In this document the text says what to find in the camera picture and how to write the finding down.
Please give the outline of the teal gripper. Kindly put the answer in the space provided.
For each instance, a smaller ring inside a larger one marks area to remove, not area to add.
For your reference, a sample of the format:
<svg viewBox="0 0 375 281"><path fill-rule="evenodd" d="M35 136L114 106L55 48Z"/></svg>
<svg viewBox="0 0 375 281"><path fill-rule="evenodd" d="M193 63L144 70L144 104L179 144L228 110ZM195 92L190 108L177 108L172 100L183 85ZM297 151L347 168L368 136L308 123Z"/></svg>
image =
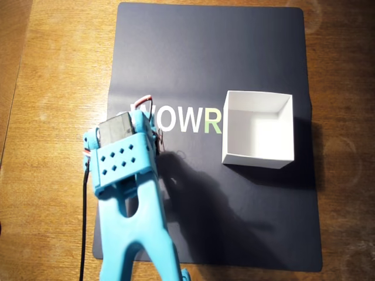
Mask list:
<svg viewBox="0 0 375 281"><path fill-rule="evenodd" d="M155 158L160 154L154 114L124 112L98 126L99 159Z"/></svg>

